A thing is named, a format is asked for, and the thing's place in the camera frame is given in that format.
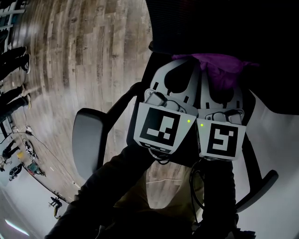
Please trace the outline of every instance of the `black armrest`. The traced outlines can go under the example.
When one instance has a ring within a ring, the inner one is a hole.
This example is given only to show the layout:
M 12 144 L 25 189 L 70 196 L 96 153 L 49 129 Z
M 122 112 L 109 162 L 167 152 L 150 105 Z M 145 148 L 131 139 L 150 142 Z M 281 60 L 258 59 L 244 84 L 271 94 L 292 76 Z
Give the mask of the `black armrest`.
M 274 170 L 271 170 L 265 178 L 262 178 L 256 155 L 247 134 L 244 137 L 242 150 L 246 163 L 250 192 L 236 204 L 237 212 L 241 212 L 254 204 L 278 179 L 278 174 Z
M 87 180 L 103 165 L 108 133 L 139 91 L 142 91 L 141 82 L 134 84 L 108 113 L 87 108 L 78 111 L 73 127 L 72 151 L 77 171 L 84 179 Z

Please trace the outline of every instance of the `purple cloth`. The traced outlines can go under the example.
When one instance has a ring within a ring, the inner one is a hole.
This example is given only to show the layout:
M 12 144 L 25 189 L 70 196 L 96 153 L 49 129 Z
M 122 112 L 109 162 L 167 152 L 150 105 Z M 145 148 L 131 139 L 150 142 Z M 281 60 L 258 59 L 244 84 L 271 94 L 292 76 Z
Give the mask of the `purple cloth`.
M 251 62 L 242 62 L 233 56 L 221 54 L 192 54 L 192 55 L 173 55 L 172 59 L 180 59 L 193 56 L 200 61 L 202 70 L 207 73 L 216 91 L 227 90 L 237 86 L 237 79 L 246 65 L 259 66 Z

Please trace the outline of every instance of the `black slot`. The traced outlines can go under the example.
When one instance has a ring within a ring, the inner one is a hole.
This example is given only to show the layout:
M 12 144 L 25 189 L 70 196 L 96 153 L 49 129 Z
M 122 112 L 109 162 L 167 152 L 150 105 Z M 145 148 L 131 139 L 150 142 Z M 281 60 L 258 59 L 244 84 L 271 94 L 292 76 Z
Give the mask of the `black slot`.
M 186 96 L 185 99 L 184 99 L 184 103 L 187 103 L 187 102 L 188 102 L 188 99 L 189 99 L 189 97 Z
M 153 88 L 153 90 L 156 90 L 156 89 L 157 89 L 157 87 L 158 87 L 158 85 L 159 85 L 159 83 L 158 83 L 158 82 L 155 82 L 155 85 L 154 85 L 154 88 Z

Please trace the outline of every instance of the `yellow object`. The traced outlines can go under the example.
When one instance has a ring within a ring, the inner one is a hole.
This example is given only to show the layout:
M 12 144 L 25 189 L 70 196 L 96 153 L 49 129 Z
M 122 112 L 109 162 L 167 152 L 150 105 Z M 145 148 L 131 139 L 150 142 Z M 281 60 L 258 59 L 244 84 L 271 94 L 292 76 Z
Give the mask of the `yellow object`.
M 18 157 L 18 159 L 22 159 L 23 156 L 24 156 L 23 152 L 18 152 L 18 153 L 17 153 L 17 157 Z

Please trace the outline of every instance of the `fluorescent light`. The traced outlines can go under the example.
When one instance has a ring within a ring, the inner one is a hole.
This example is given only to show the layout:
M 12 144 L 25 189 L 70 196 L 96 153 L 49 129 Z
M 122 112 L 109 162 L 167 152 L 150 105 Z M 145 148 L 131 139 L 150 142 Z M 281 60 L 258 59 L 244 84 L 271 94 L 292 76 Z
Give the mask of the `fluorescent light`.
M 10 225 L 12 228 L 16 229 L 17 231 L 22 232 L 22 233 L 24 233 L 25 235 L 29 236 L 29 234 L 28 234 L 27 232 L 25 232 L 25 231 L 22 230 L 21 228 L 15 226 L 15 225 L 12 224 L 10 221 L 7 221 L 7 220 L 5 219 L 5 222 L 6 222 L 8 225 Z

